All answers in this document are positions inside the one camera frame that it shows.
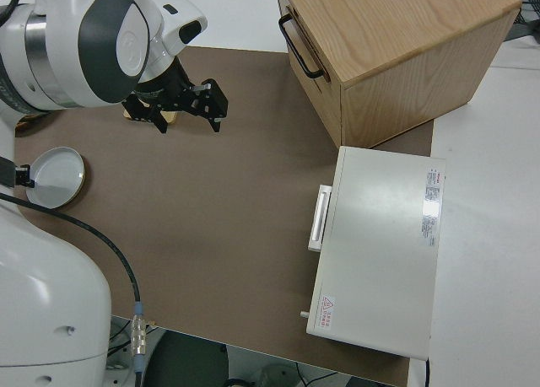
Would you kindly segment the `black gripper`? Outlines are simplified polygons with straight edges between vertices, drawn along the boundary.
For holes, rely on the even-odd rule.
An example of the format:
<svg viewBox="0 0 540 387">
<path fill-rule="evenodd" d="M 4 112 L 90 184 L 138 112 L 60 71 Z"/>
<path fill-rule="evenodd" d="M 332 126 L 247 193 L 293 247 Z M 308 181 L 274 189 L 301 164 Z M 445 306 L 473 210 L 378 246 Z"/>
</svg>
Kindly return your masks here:
<svg viewBox="0 0 540 387">
<path fill-rule="evenodd" d="M 150 121 L 166 134 L 168 121 L 165 112 L 187 111 L 205 118 L 214 132 L 220 131 L 227 116 L 229 102 L 212 78 L 194 84 L 180 61 L 173 62 L 159 76 L 137 84 L 122 102 L 127 117 L 134 121 Z"/>
</svg>

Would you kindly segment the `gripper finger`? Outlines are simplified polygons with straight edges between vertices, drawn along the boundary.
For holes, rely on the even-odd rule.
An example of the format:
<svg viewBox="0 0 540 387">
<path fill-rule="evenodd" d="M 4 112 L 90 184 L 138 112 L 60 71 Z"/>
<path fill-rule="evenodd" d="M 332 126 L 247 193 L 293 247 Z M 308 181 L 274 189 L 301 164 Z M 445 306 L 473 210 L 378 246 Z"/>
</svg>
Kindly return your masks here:
<svg viewBox="0 0 540 387">
<path fill-rule="evenodd" d="M 10 188 L 17 185 L 30 187 L 30 165 L 17 166 L 10 159 L 0 157 L 0 182 Z"/>
</svg>

